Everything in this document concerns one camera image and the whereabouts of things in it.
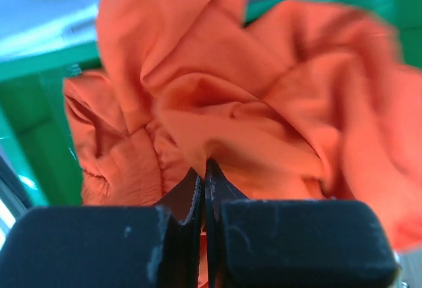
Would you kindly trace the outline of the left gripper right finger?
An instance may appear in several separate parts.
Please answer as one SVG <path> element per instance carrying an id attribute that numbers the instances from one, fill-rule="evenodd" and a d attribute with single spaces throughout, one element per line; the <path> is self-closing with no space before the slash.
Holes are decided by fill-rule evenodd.
<path id="1" fill-rule="evenodd" d="M 393 287 L 398 263 L 354 200 L 253 200 L 214 160 L 204 178 L 211 287 Z"/>

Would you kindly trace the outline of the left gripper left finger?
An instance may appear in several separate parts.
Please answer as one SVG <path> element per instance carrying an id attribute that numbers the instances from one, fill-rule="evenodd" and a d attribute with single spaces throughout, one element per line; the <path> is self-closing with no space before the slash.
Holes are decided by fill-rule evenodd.
<path id="1" fill-rule="evenodd" d="M 153 206 L 32 208 L 1 249 L 1 286 L 196 287 L 201 196 L 189 170 Z"/>

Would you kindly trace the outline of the orange shorts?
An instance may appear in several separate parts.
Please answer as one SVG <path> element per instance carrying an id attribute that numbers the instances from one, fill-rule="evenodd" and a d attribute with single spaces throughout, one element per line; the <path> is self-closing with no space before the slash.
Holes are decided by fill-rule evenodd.
<path id="1" fill-rule="evenodd" d="M 102 65 L 63 83 L 85 206 L 153 206 L 204 178 L 253 200 L 354 200 L 394 251 L 421 244 L 421 71 L 361 9 L 286 0 L 100 0 Z"/>

